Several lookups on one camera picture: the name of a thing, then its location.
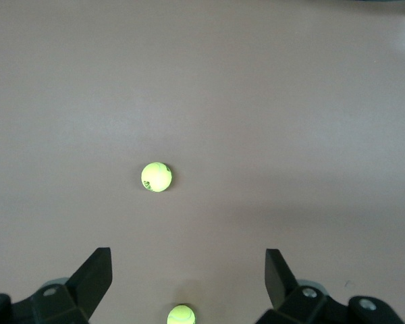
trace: yellow-green tennis ball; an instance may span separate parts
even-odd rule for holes
[[[167,324],[195,324],[195,314],[186,305],[178,305],[169,312]]]
[[[147,165],[141,173],[141,181],[147,190],[164,191],[171,184],[173,175],[163,163],[153,162]]]

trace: smooth gray surface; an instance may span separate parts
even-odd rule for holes
[[[0,1],[0,292],[99,246],[92,324],[254,323],[266,248],[405,320],[405,1]]]

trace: black logo on tennis ball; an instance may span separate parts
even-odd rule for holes
[[[144,181],[144,186],[145,186],[147,189],[153,191],[153,189],[152,189],[151,186],[150,186],[150,182]]]

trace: gray floor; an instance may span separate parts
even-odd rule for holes
[[[405,1],[0,1],[0,292],[98,246],[92,324],[254,323],[266,248],[405,320]]]

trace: silver screw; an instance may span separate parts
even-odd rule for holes
[[[43,292],[43,296],[44,296],[44,297],[52,296],[52,295],[54,295],[56,292],[57,292],[57,288],[49,288],[49,289],[47,289],[47,290],[45,290],[45,291]]]
[[[315,298],[315,297],[318,296],[317,292],[314,291],[314,290],[311,289],[311,288],[305,288],[305,289],[303,289],[303,294],[304,294],[306,297],[310,297],[310,298]]]
[[[360,304],[361,307],[363,307],[367,311],[374,311],[375,309],[377,309],[377,305],[375,305],[369,299],[364,299],[364,298],[360,299],[360,301],[358,303]]]

